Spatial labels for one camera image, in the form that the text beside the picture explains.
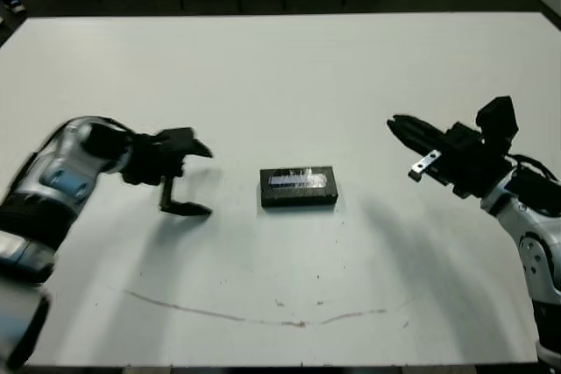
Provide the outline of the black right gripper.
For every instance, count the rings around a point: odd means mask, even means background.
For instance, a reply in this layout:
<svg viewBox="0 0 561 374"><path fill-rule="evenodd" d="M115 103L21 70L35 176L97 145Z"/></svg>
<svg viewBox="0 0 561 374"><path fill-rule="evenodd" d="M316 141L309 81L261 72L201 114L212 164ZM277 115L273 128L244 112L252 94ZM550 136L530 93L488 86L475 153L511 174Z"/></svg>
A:
<svg viewBox="0 0 561 374"><path fill-rule="evenodd" d="M412 180L428 175L445 186L451 184L462 199L485 197L513 169L501 150L485 143L481 132L460 122L441 131L418 117L397 114L387 120L387 127L423 156L409 170Z"/></svg>

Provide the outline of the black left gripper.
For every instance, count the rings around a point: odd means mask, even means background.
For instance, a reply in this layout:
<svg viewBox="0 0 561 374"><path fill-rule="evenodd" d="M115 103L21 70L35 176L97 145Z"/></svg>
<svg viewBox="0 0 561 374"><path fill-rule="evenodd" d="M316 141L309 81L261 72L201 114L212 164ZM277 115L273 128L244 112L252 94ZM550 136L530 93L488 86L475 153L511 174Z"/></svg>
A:
<svg viewBox="0 0 561 374"><path fill-rule="evenodd" d="M183 175L183 160L187 155L212 159L212 151L195 138L192 128L175 128L155 135L137 134L133 137L128 163L120 171L124 182L132 185L163 184L160 210L170 215L207 216L212 210L193 202L172 200L174 179Z"/></svg>

